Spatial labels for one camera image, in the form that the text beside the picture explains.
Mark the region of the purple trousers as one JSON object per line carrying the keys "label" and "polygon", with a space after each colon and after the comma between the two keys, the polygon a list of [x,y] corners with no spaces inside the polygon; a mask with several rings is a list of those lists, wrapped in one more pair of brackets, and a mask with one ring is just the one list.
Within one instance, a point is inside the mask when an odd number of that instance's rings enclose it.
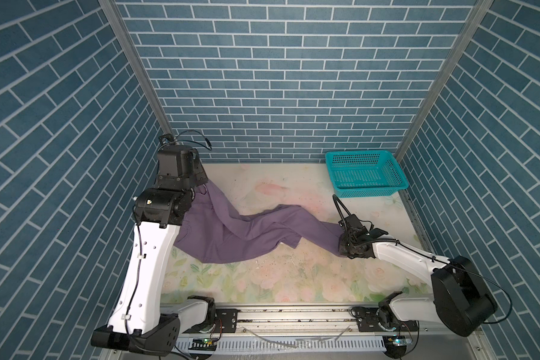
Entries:
{"label": "purple trousers", "polygon": [[299,205],[280,204],[258,214],[239,214],[210,181],[196,188],[174,246],[201,263],[214,264],[252,260],[280,244],[296,248],[301,239],[338,256],[342,233],[340,225],[322,222]]}

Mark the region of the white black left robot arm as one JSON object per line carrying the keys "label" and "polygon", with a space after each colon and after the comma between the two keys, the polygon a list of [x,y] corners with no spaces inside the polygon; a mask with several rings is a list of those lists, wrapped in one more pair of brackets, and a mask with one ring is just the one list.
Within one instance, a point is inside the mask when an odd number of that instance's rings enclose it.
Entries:
{"label": "white black left robot arm", "polygon": [[189,329],[210,330],[215,322],[213,298],[192,296],[172,307],[161,307],[168,259],[195,188],[208,178],[195,148],[170,143],[157,152],[153,187],[133,206],[134,237],[124,285],[107,324],[93,331],[91,345],[147,356],[163,357]]}

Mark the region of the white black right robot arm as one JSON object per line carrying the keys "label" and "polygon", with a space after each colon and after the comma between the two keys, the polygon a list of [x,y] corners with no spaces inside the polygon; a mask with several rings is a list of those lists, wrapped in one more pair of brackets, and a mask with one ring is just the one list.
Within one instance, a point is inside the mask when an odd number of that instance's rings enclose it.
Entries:
{"label": "white black right robot arm", "polygon": [[442,323],[467,337],[499,309],[488,279],[464,256],[438,256],[402,241],[374,226],[366,227],[351,214],[339,221],[343,233],[339,252],[350,259],[377,259],[403,269],[426,283],[430,292],[393,292],[379,302],[379,326],[394,331],[406,322]]}

